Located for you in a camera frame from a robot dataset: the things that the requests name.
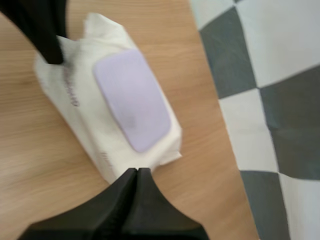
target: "gray and white checkered fabric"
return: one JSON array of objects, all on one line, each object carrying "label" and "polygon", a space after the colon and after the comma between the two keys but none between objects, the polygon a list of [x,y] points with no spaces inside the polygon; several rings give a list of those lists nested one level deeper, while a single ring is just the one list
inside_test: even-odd
[{"label": "gray and white checkered fabric", "polygon": [[320,0],[190,0],[261,240],[320,239]]}]

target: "wooden surface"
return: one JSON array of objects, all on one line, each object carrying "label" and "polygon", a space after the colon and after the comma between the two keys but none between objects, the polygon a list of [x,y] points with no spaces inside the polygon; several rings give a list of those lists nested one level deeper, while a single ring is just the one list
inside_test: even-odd
[{"label": "wooden surface", "polygon": [[[71,0],[68,31],[88,12],[124,25],[154,70],[183,128],[183,158],[154,179],[211,240],[257,240],[212,77],[186,0]],[[33,73],[34,49],[0,16],[0,239],[69,210],[108,184]]]}]

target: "white square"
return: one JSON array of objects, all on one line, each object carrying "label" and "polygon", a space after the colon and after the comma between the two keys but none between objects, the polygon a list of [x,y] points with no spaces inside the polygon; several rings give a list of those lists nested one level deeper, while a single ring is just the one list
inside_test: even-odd
[{"label": "white square", "polygon": [[280,174],[291,240],[319,240],[320,181]]},{"label": "white square", "polygon": [[245,91],[219,102],[238,168],[277,172],[259,90]]},{"label": "white square", "polygon": [[189,0],[198,30],[230,9],[233,0]]},{"label": "white square", "polygon": [[258,87],[320,64],[319,0],[243,0],[236,8]]}]

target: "gray square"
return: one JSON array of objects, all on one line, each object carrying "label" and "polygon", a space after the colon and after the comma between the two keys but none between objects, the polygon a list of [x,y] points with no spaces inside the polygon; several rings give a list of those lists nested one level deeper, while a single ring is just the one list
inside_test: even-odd
[{"label": "gray square", "polygon": [[320,180],[320,66],[260,90],[279,171]]},{"label": "gray square", "polygon": [[261,240],[290,240],[278,173],[240,171]]},{"label": "gray square", "polygon": [[235,7],[200,31],[218,97],[256,87],[242,25]]}]

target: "wooden table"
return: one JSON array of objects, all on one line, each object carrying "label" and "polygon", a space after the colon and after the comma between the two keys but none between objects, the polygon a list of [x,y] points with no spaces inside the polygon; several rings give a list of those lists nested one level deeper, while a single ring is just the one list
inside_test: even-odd
[{"label": "wooden table", "polygon": [[[179,210],[212,240],[257,240],[201,40],[186,0],[71,0],[70,38],[88,12],[124,25],[158,78],[183,128],[183,158],[153,174]],[[0,16],[0,239],[69,210],[108,184],[33,73],[35,51]]]}]

